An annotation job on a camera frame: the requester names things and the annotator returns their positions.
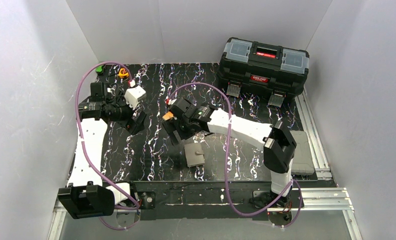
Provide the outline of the grey blue card holder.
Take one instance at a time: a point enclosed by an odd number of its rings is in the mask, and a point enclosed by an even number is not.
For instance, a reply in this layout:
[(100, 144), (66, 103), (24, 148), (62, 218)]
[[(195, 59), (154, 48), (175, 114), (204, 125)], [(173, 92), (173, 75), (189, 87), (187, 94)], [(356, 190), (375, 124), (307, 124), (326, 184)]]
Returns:
[(196, 167), (205, 164), (204, 150), (201, 143), (188, 143), (184, 145), (187, 167)]

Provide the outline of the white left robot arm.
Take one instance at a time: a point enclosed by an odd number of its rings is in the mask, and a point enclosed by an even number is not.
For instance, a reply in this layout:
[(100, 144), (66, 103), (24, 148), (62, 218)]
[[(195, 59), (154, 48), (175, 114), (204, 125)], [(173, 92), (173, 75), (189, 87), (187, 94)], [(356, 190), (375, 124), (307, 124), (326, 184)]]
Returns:
[(128, 183), (113, 183), (100, 170), (104, 135), (108, 124), (119, 124), (135, 135), (144, 126), (146, 114), (136, 108), (146, 97), (134, 82), (126, 90), (112, 95), (104, 82), (90, 84), (90, 96), (78, 104), (78, 142), (74, 166), (66, 187), (58, 191), (58, 200), (74, 219), (110, 216), (117, 205), (129, 200), (132, 209), (139, 203)]

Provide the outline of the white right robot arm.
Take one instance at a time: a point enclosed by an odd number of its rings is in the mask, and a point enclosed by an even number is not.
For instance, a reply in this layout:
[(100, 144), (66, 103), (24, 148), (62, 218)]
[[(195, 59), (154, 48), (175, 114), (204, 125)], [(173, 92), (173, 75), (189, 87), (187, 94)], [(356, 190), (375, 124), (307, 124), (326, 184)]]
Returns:
[(184, 98), (168, 105), (162, 117), (171, 142), (177, 145), (197, 133), (222, 134), (242, 140), (263, 152), (263, 163), (270, 170), (271, 193), (287, 197), (291, 190), (292, 162), (297, 143), (283, 122), (266, 124), (247, 120), (209, 103), (193, 105)]

